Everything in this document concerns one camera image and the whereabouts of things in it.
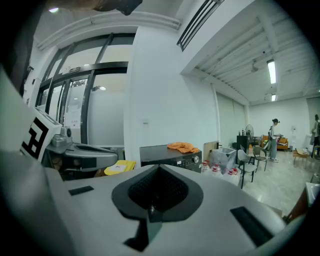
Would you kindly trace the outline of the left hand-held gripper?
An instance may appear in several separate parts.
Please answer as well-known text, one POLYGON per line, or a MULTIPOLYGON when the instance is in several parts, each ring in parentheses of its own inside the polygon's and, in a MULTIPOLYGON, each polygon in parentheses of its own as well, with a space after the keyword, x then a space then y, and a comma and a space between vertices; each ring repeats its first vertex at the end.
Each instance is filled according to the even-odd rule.
POLYGON ((33 111, 35 117, 23 138, 20 152, 45 168, 55 169, 64 181, 73 179, 72 171, 97 171, 118 161, 118 155, 113 150, 73 143, 68 126, 64 127, 38 107, 34 107, 33 111))

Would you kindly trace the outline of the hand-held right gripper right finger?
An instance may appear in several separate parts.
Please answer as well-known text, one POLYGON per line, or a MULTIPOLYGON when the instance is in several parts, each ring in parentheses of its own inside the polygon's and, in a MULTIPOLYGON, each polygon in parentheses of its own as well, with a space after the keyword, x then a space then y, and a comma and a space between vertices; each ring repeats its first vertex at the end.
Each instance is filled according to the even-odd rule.
POLYGON ((222 179, 173 166, 173 171, 196 182, 203 190, 200 207, 186 220, 164 223, 149 245, 151 256, 274 256, 284 221, 265 204, 222 179), (232 214, 245 208, 269 233, 262 245, 254 243, 232 214))

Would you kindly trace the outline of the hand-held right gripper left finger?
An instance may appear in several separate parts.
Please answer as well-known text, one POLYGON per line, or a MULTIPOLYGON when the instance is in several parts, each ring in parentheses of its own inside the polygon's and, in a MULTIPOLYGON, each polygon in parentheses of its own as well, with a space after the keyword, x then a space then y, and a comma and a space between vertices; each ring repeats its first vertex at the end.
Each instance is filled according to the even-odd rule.
POLYGON ((48 189, 62 224, 62 233, 51 239, 56 256, 158 256, 160 243, 144 251, 125 244, 139 223, 121 215, 112 202, 112 191, 121 182, 144 173, 146 167, 109 177, 63 181, 58 172, 45 169, 48 189))

